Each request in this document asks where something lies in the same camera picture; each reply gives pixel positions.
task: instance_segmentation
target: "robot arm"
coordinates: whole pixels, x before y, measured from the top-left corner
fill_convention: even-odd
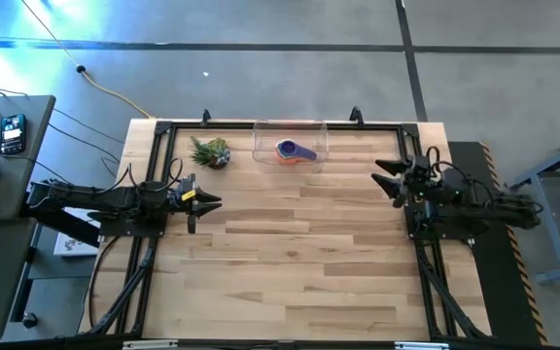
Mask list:
[[[455,165],[437,161],[431,164],[425,156],[405,160],[377,160],[381,168],[401,178],[388,178],[371,174],[371,178],[393,199],[393,206],[402,207],[409,198],[432,204],[433,213],[439,219],[463,219],[471,221],[496,221],[512,227],[533,228],[540,223],[538,204],[525,194],[491,193],[484,184],[469,177]],[[439,180],[435,170],[441,163],[450,167],[441,173]],[[476,185],[487,191],[490,199],[479,202]]]
[[[74,186],[57,180],[32,183],[29,209],[48,214],[74,207],[95,210],[88,215],[101,223],[103,235],[145,236],[146,228],[161,221],[164,214],[188,215],[188,232],[195,233],[195,219],[222,206],[222,199],[203,191],[195,175],[180,180],[176,189],[159,181],[102,190]]]

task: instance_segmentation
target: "wooden tabletop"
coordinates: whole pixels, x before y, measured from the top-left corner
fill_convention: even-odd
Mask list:
[[[119,178],[130,163],[135,179],[145,178],[155,123],[131,121]],[[436,145],[442,159],[450,160],[443,124],[418,126],[423,150]],[[219,171],[193,164],[192,135],[202,141],[226,139],[230,164]],[[321,171],[296,175],[262,171],[252,159],[252,130],[178,131],[174,155],[183,158],[183,175],[195,173],[205,191],[222,197],[223,207],[199,220],[197,234],[187,234],[186,216],[169,217],[159,241],[144,337],[429,338],[403,210],[393,208],[369,176],[382,173],[374,160],[400,157],[396,134],[329,131],[328,142]],[[162,157],[157,164],[163,164]],[[115,244],[98,271],[96,318],[123,287],[131,241]],[[470,249],[443,241],[442,254],[452,295],[489,333]],[[437,297],[436,302],[443,329]],[[87,329],[86,312],[80,331]]]

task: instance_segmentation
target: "concrete floor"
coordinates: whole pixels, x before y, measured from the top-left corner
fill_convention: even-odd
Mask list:
[[[28,3],[59,39],[75,41],[403,44],[394,0],[105,0],[100,6],[90,0]],[[560,1],[405,0],[404,4],[414,45],[475,47],[479,52],[493,47],[560,47]],[[15,46],[0,49],[0,88],[53,94],[56,108],[121,140],[129,120],[143,118],[120,100],[91,87],[64,52],[32,49],[26,39],[49,41],[49,34],[22,3],[0,0],[0,39],[11,38],[17,39]],[[200,118],[206,108],[216,119],[344,120],[359,105],[370,121],[417,119],[405,55],[399,50],[194,52],[157,48],[73,50],[72,54],[99,84],[123,93],[159,118]],[[444,122],[450,140],[490,145],[502,179],[511,179],[557,152],[560,54],[418,53],[415,58],[428,120]],[[122,145],[58,114],[53,114],[52,123],[116,156],[122,151]],[[50,129],[39,160],[71,181],[100,187],[114,180],[104,170],[101,156]],[[45,177],[49,174],[37,168],[34,178]],[[554,267],[541,227],[518,235],[531,273]],[[64,266],[62,276],[71,277],[65,270]],[[67,282],[41,280],[31,299],[39,300],[36,309],[58,312],[68,322],[46,325],[48,330],[31,334],[10,330],[5,339],[74,333],[80,311],[73,312],[66,305],[81,299],[87,283],[83,277],[89,274],[76,272]],[[66,294],[39,296],[44,288],[58,288]],[[560,283],[536,284],[535,294],[548,340],[560,345]]]

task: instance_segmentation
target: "yellow cable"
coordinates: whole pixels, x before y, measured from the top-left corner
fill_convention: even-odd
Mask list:
[[[29,12],[36,18],[38,19],[38,21],[40,22],[40,24],[43,25],[43,27],[45,29],[47,29],[47,31],[49,32],[49,34],[51,34],[51,37],[57,42],[57,44],[64,50],[64,52],[68,55],[68,58],[70,58],[70,60],[75,64],[75,66],[77,67],[84,67],[83,65],[77,63],[77,61],[75,60],[75,58],[73,58],[73,55],[70,54],[70,52],[68,50],[66,50],[66,48],[64,48],[64,46],[62,45],[62,43],[59,42],[59,40],[57,40],[57,38],[55,38],[55,35],[53,35],[53,33],[49,30],[49,28],[47,27],[47,25],[42,22],[40,20],[40,18],[38,17],[38,15],[36,15],[36,13],[34,13],[34,11],[29,7],[29,5],[27,5],[27,3],[25,2],[25,0],[21,0],[23,2],[23,4],[25,5],[25,7],[27,8],[27,10],[29,10]],[[92,84],[95,88],[98,88],[99,90],[105,92],[105,93],[109,93],[112,96],[115,96],[119,99],[121,99],[122,101],[128,103],[131,107],[135,108],[138,112],[140,112],[141,114],[143,114],[146,118],[148,119],[154,119],[155,117],[151,116],[148,112],[144,111],[143,109],[141,109],[138,105],[136,105],[135,103],[133,103],[133,101],[129,100],[128,98],[122,96],[121,94],[111,91],[105,87],[100,86],[99,84],[95,83],[94,80],[88,75],[88,73],[86,73],[86,69],[84,67],[83,70],[79,71],[79,73],[81,73],[84,78],[86,78],[86,80]]]

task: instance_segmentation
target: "potted succulent plant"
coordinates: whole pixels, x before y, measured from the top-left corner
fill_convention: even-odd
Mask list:
[[[203,144],[192,136],[192,141],[195,147],[192,160],[195,163],[218,170],[225,167],[230,161],[230,148],[226,144],[226,140],[218,137],[207,144]]]

